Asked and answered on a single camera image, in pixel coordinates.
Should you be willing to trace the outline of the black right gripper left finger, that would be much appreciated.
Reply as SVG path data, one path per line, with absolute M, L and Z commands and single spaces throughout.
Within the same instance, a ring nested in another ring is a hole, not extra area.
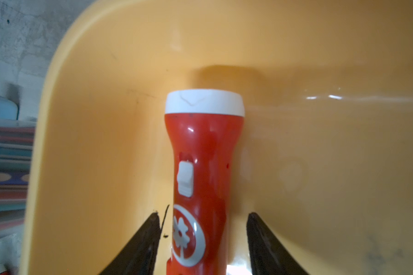
M 160 238 L 159 216 L 152 213 L 100 275 L 152 275 Z

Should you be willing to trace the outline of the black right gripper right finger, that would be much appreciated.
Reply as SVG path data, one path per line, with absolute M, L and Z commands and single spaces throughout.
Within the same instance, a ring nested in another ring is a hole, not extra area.
M 246 230 L 252 274 L 307 274 L 257 213 L 248 215 Z

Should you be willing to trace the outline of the yellow plastic storage tray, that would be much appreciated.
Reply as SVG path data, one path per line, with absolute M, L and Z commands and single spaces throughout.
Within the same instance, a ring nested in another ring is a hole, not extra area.
M 23 275 L 96 275 L 147 217 L 171 255 L 167 94 L 242 95 L 228 264 L 258 213 L 312 275 L 413 275 L 413 1 L 97 1 L 49 66 Z

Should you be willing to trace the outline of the red flashlight white flower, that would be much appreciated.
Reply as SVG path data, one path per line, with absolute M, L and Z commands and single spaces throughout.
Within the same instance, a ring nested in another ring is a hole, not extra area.
M 242 133 L 241 95 L 217 89 L 168 94 L 165 126 L 173 149 L 169 275 L 224 275 L 232 157 Z

